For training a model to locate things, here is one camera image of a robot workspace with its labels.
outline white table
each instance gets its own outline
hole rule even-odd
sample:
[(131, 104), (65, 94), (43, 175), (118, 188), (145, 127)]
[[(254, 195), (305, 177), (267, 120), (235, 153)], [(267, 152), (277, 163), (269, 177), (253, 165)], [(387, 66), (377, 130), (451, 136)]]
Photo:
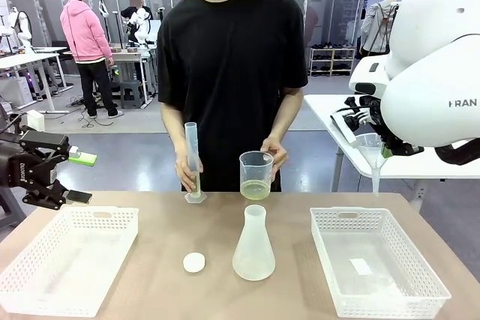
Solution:
[[(66, 46), (44, 46), (40, 48), (34, 48), (35, 52), (61, 52), (62, 50), (68, 49)], [(56, 61), (58, 64), (58, 71), (60, 72), (60, 77), (61, 77), (61, 83), (63, 84), (63, 89), (59, 89), (59, 93), (63, 93), (64, 91), (67, 91), (69, 89), (72, 89), (73, 86), (67, 86), (67, 83), (65, 82), (65, 75), (63, 74), (63, 69), (62, 69), (62, 64), (60, 64), (60, 59), (59, 59), (59, 54), (56, 54)], [(52, 77), (52, 81), (55, 79), (55, 74), (50, 73), (50, 77)]]
[[(365, 177), (371, 178), (371, 168), (360, 154), (353, 148), (337, 129), (330, 118), (335, 111), (345, 108), (344, 101), (352, 95), (306, 95), (305, 101), (325, 125), (331, 137), (337, 143), (337, 158), (335, 171), (331, 182), (331, 191), (338, 191), (340, 173), (344, 154), (348, 157), (357, 171)], [(382, 167), (381, 178), (416, 179), (415, 194), (411, 204), (420, 210), (425, 195), (428, 179), (480, 179), (480, 161), (472, 161), (464, 166), (444, 163), (438, 158), (435, 150), (426, 148), (423, 153), (411, 157), (392, 157)]]
[[(150, 89), (155, 89), (155, 84), (152, 78), (152, 72), (151, 68), (149, 65), (150, 61), (152, 60), (152, 55), (150, 54), (150, 49), (140, 49), (138, 48), (138, 52), (128, 52), (126, 49), (122, 49), (121, 52), (113, 52), (112, 57), (115, 63), (121, 63), (121, 62), (139, 62), (139, 63), (146, 63), (148, 65), (148, 72), (150, 74), (149, 76), (149, 81), (148, 81), (148, 86)], [(152, 98), (150, 97), (149, 93), (147, 92), (147, 86), (146, 86), (146, 75), (145, 71), (143, 70), (143, 66), (140, 67), (140, 72), (142, 73), (142, 86), (143, 86), (143, 96), (145, 99), (145, 103), (142, 105), (141, 109), (146, 108), (151, 102)]]
[[(49, 108), (51, 111), (55, 111), (55, 107), (53, 106), (52, 95), (50, 94), (50, 89), (48, 87), (47, 77), (45, 75), (44, 64), (42, 60), (48, 58), (56, 58), (59, 54), (57, 53), (29, 53), (29, 54), (16, 54), (12, 56), (6, 56), (5, 58), (0, 58), (0, 69), (12, 69), (16, 72), (18, 76), (18, 68), (21, 65), (25, 65), (31, 74), (32, 77), (35, 77), (35, 68), (38, 69), (38, 73), (40, 74), (40, 79), (43, 83), (43, 89), (46, 94), (46, 99), (49, 104)], [(35, 93), (37, 95), (40, 94), (40, 89), (38, 88), (38, 84), (34, 81), (33, 82)]]

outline white sneaker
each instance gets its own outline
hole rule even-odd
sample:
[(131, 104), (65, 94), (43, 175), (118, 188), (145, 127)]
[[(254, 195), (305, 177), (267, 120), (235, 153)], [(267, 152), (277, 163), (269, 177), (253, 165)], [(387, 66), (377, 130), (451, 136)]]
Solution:
[(117, 112), (117, 115), (112, 115), (112, 116), (108, 115), (108, 119), (120, 118), (120, 117), (123, 116), (123, 115), (125, 115), (125, 113), (124, 113), (123, 111), (119, 110), (119, 111)]

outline brown table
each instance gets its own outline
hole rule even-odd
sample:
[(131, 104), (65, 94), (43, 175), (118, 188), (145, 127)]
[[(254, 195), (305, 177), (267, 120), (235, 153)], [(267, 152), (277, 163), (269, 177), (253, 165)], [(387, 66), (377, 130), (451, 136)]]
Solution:
[[(337, 319), (311, 234), (311, 207), (389, 209), (452, 294), (438, 320), (480, 319), (480, 285), (435, 231), (399, 195), (271, 194), (267, 229), (277, 267), (249, 283), (232, 269), (244, 223), (245, 201), (237, 193), (209, 194), (189, 205), (180, 193), (94, 193), (91, 205), (139, 208), (139, 234), (96, 319), (112, 320), (330, 320)], [(55, 212), (36, 210), (0, 243), (0, 271)], [(187, 274), (184, 256), (206, 257), (205, 269)], [(8, 315), (1, 320), (60, 320)]]

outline white label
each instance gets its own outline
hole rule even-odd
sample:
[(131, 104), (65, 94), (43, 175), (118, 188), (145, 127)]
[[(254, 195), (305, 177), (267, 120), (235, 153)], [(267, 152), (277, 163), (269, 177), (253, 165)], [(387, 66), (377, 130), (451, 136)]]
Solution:
[(371, 275), (373, 274), (370, 266), (368, 266), (367, 262), (364, 259), (350, 259), (353, 267), (357, 271), (358, 275)]

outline floor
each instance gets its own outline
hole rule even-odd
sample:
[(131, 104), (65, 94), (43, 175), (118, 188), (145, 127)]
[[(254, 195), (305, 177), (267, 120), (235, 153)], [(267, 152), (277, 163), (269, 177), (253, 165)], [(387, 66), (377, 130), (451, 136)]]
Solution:
[[(345, 94), (348, 92), (348, 79), (341, 77), (317, 77), (310, 81), (306, 94)], [(78, 95), (78, 87), (65, 92), (62, 97)], [(161, 124), (158, 108), (151, 104), (147, 111), (134, 110), (122, 120), (119, 134), (82, 133), (78, 127), (77, 115), (69, 115), (74, 121), (59, 123), (47, 121), (55, 128), (61, 125), (68, 130), (70, 143), (81, 151), (96, 153), (98, 161), (94, 168), (63, 163), (58, 167), (58, 178), (67, 188), (77, 190), (138, 190), (138, 191), (177, 191), (179, 181), (173, 170), (174, 154), (171, 141), (162, 131), (126, 131), (126, 127), (141, 127)], [(302, 117), (297, 119), (295, 128), (305, 131), (287, 133), (284, 146), (289, 151), (290, 161), (282, 168), (283, 190), (286, 192), (325, 193), (329, 191), (330, 180), (335, 164), (336, 145), (325, 131), (313, 128), (309, 123), (308, 108), (302, 108)], [(382, 180), (380, 190), (401, 193), (409, 197), (413, 193), (413, 183), (402, 180)], [(340, 191), (370, 192), (370, 179), (360, 178), (350, 162), (343, 161)], [(22, 190), (15, 190), (18, 199)], [(478, 181), (432, 181), (429, 184), (427, 199), (421, 215), (455, 251), (463, 263), (480, 280), (480, 182)], [(25, 212), (33, 209), (24, 206)], [(10, 229), (0, 230), (0, 240)]]
[[(75, 86), (53, 98), (56, 110), (68, 110), (68, 115), (51, 114), (45, 116), (45, 130), (49, 133), (166, 133), (161, 120), (160, 104), (154, 99), (145, 109), (123, 109), (125, 115), (113, 121), (107, 118), (104, 109), (99, 110), (97, 121), (92, 121), (87, 126), (86, 112), (82, 114), (83, 106), (69, 107), (71, 102), (82, 96), (78, 77), (67, 77), (68, 82)], [(318, 76), (310, 78), (309, 85), (305, 88), (305, 94), (348, 94), (348, 76)], [(38, 111), (48, 110), (48, 103), (44, 100), (36, 103), (25, 110), (35, 109)], [(324, 130), (310, 107), (304, 102), (300, 112), (292, 124), (291, 130)]]

